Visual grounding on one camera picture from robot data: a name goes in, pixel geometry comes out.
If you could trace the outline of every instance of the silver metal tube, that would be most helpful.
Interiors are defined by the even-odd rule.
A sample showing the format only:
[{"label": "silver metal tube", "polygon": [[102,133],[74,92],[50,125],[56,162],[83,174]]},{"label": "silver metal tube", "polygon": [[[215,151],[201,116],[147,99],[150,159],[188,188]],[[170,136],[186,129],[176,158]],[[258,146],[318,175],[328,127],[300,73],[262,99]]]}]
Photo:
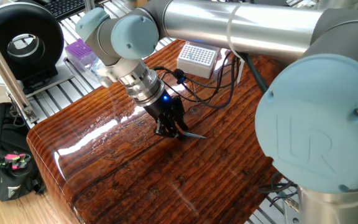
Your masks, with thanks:
[{"label": "silver metal tube", "polygon": [[358,0],[319,0],[315,9],[358,9]]},{"label": "silver metal tube", "polygon": [[7,89],[10,91],[10,94],[13,97],[13,100],[17,103],[20,109],[24,109],[30,106],[28,99],[25,97],[22,89],[20,88],[15,76],[13,75],[11,69],[6,63],[4,57],[0,52],[0,77],[4,80],[4,83]]},{"label": "silver metal tube", "polygon": [[84,0],[85,1],[85,13],[90,12],[94,9],[94,0]]},{"label": "silver metal tube", "polygon": [[292,62],[310,46],[322,13],[291,7],[173,0],[163,21],[170,37],[228,49],[227,26],[232,17],[229,35],[234,50]]},{"label": "silver metal tube", "polygon": [[304,224],[358,224],[358,192],[323,194],[300,188]]}]

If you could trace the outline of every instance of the wooden board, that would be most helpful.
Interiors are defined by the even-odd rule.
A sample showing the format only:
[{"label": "wooden board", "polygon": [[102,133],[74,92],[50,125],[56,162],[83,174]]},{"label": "wooden board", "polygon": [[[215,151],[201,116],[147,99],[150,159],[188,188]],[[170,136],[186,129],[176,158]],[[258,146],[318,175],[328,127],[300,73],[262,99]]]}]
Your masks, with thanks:
[{"label": "wooden board", "polygon": [[[145,62],[173,70],[183,45],[174,41]],[[224,53],[207,83],[214,82]],[[268,82],[282,69],[264,57],[254,62]],[[165,80],[191,97],[171,76]],[[201,98],[213,91],[194,88]],[[228,93],[220,91],[211,103],[223,104]],[[255,136],[260,97],[245,68],[225,108],[183,101],[190,132],[207,138],[178,140],[155,136],[154,120],[115,83],[36,125],[27,142],[49,192],[77,222],[243,224],[265,197],[257,186],[275,172]]]}]

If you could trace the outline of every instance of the black cable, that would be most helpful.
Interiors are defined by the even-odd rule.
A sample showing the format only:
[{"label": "black cable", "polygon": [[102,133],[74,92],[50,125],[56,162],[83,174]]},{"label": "black cable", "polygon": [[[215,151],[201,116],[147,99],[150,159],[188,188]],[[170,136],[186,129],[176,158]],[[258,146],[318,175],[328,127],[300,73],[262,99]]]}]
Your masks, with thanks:
[{"label": "black cable", "polygon": [[192,95],[194,95],[198,101],[202,102],[202,104],[204,104],[204,105],[206,105],[206,106],[208,106],[208,107],[210,107],[210,108],[214,108],[214,109],[224,108],[225,106],[227,106],[227,105],[230,103],[231,98],[233,97],[233,93],[234,93],[234,82],[235,82],[235,79],[234,79],[234,65],[235,65],[235,63],[231,63],[232,72],[231,72],[231,88],[230,88],[229,99],[227,99],[227,101],[226,101],[224,104],[220,105],[220,106],[214,106],[214,105],[211,105],[211,104],[205,102],[205,101],[202,100],[200,97],[198,97],[196,94],[194,94],[194,93],[192,92],[192,90],[189,89],[186,85],[184,85],[183,83],[182,83],[182,85],[183,85],[183,87],[185,87],[185,89],[186,89],[189,93],[191,93]]},{"label": "black cable", "polygon": [[[230,56],[230,54],[232,54],[232,52],[229,52],[225,58],[224,58],[224,61],[223,63],[226,63],[226,60],[228,58],[228,56]],[[239,58],[237,58],[236,56],[233,56],[233,60],[232,60],[232,63],[230,63],[229,65],[232,65],[232,64],[235,64],[237,62],[237,73],[235,74],[235,80],[237,79],[238,75],[239,75]],[[225,65],[223,67],[221,67],[220,71],[218,72],[218,80],[217,82],[221,83],[221,79],[223,77],[223,68],[226,67],[228,65]],[[173,71],[171,71],[170,69],[168,68],[165,68],[163,66],[156,66],[154,67],[154,70],[165,70],[166,72],[161,76],[161,80],[163,80],[163,78],[166,76],[166,74],[172,74],[173,75]],[[172,86],[170,86],[168,83],[166,83],[164,80],[163,82],[166,84],[166,86],[168,86],[170,89],[172,89],[177,95],[179,95],[180,97],[182,97],[183,99],[185,100],[188,100],[190,102],[194,102],[194,103],[198,103],[199,101],[197,100],[197,95],[193,92],[191,92],[191,94],[196,98],[196,100],[191,100],[185,96],[183,96],[182,94],[180,94],[179,92],[177,92],[176,90],[174,90],[172,88]],[[217,84],[217,86],[210,86],[210,88],[215,88],[215,89],[222,89],[222,88],[225,88],[225,87],[228,87],[228,86],[231,86],[231,83],[230,84],[227,84],[225,86],[220,86],[220,84]],[[218,91],[215,91],[210,97],[206,98],[206,99],[203,99],[202,101],[210,101],[216,94],[218,93]]]},{"label": "black cable", "polygon": [[297,187],[296,184],[294,184],[292,181],[288,180],[286,177],[284,177],[284,179],[286,179],[288,182],[287,183],[274,183],[276,178],[280,175],[279,172],[276,172],[273,176],[272,176],[272,181],[270,184],[268,185],[262,185],[260,187],[258,187],[257,191],[259,193],[262,194],[270,194],[270,193],[280,193],[283,190],[288,189],[289,187]]},{"label": "black cable", "polygon": [[[229,56],[230,56],[231,54],[232,54],[232,52],[229,52],[229,53],[225,56],[225,58],[224,58],[224,60],[223,60],[223,65],[226,63],[227,59],[229,58]],[[154,67],[153,69],[154,69],[154,70],[165,70],[166,72],[161,76],[161,80],[164,82],[164,84],[166,84],[166,86],[168,86],[170,89],[172,89],[173,92],[175,92],[178,96],[182,97],[183,99],[188,100],[188,101],[190,101],[190,102],[194,102],[194,103],[201,102],[202,104],[204,104],[204,105],[206,105],[206,106],[208,106],[208,107],[210,107],[210,108],[221,109],[221,108],[227,106],[227,105],[230,103],[231,99],[232,99],[232,96],[233,96],[233,93],[234,93],[234,84],[235,84],[235,81],[237,80],[238,75],[239,75],[239,58],[237,58],[235,55],[233,55],[232,63],[230,64],[230,66],[231,66],[231,82],[230,82],[230,84],[221,86],[221,84],[222,84],[222,79],[223,79],[223,70],[224,70],[224,68],[225,68],[226,66],[228,66],[228,65],[222,66],[221,69],[219,70],[218,75],[217,75],[217,78],[216,78],[216,86],[204,85],[204,84],[202,84],[202,83],[198,83],[198,82],[196,82],[196,81],[194,81],[194,80],[192,80],[192,79],[189,79],[189,78],[185,77],[186,79],[189,79],[189,81],[190,81],[193,85],[194,85],[194,84],[198,84],[198,85],[201,85],[201,86],[206,87],[206,88],[214,88],[214,89],[215,89],[215,90],[214,90],[214,93],[213,93],[210,97],[208,97],[207,99],[203,99],[203,100],[202,100],[196,93],[194,93],[191,89],[189,89],[186,85],[184,85],[183,82],[182,82],[181,84],[185,87],[186,91],[188,91],[190,94],[192,94],[192,95],[195,97],[196,100],[191,100],[191,99],[189,99],[189,98],[183,96],[182,94],[180,94],[179,92],[177,92],[176,90],[174,90],[174,89],[172,88],[172,86],[170,86],[168,83],[166,83],[166,82],[163,80],[163,78],[166,76],[166,74],[172,74],[175,78],[177,78],[177,75],[178,75],[178,74],[176,74],[177,71],[174,71],[174,72],[173,72],[173,71],[171,71],[170,69],[165,68],[165,67],[163,67],[163,66],[156,66],[156,67]],[[226,101],[223,105],[215,106],[215,105],[209,104],[209,102],[211,101],[211,99],[212,99],[216,94],[218,94],[218,92],[219,92],[220,89],[225,88],[225,87],[229,87],[229,86],[231,86],[229,99],[227,99],[227,101]]]},{"label": "black cable", "polygon": [[254,63],[252,62],[251,57],[249,56],[249,54],[245,54],[245,53],[239,53],[239,56],[248,65],[249,70],[251,71],[252,76],[256,81],[256,84],[258,84],[259,89],[261,90],[262,94],[264,94],[269,88],[269,85],[267,84],[266,80],[262,77],[262,75],[259,73],[259,71],[256,69]]},{"label": "black cable", "polygon": [[[202,83],[200,83],[200,82],[198,82],[198,81],[195,81],[195,80],[193,80],[193,79],[191,79],[191,78],[188,78],[188,77],[186,77],[186,79],[189,80],[189,81],[191,81],[192,83],[195,83],[195,84],[200,85],[200,86],[205,87],[205,88],[216,88],[216,86],[205,85],[205,84],[202,84]],[[227,84],[227,85],[221,86],[220,88],[222,89],[222,88],[226,88],[226,87],[229,87],[229,86],[230,86],[230,83]]]}]

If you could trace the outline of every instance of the metal pole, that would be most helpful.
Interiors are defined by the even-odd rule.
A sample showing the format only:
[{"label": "metal pole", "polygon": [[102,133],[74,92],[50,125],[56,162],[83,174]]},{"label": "metal pole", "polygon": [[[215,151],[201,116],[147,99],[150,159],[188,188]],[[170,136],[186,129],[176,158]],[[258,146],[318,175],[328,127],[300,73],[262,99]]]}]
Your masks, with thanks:
[{"label": "metal pole", "polygon": [[7,89],[11,92],[14,101],[18,104],[20,109],[30,106],[28,99],[25,97],[19,84],[17,83],[11,69],[7,65],[4,57],[0,52],[0,77],[4,80]]},{"label": "metal pole", "polygon": [[85,1],[85,13],[90,12],[94,9],[94,0],[84,0]]}]

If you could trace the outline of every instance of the wood grain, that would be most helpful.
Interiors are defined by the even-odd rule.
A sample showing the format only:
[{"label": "wood grain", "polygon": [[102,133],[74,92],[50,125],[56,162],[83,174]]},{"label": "wood grain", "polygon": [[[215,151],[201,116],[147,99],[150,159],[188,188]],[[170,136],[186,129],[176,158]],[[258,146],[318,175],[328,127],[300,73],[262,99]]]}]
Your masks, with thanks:
[{"label": "wood grain", "polygon": [[[145,62],[150,68],[162,65],[173,70],[183,45],[174,41]],[[264,57],[255,57],[254,62],[268,82],[282,69]],[[191,97],[172,77],[165,81]],[[213,92],[194,88],[201,98]],[[223,104],[228,93],[228,88],[221,90],[211,103]],[[256,187],[275,172],[255,136],[260,97],[246,68],[225,108],[183,102],[190,131],[206,139],[167,139],[153,134],[154,120],[115,83],[36,125],[27,142],[48,190],[72,221],[244,223],[264,199]]]}]

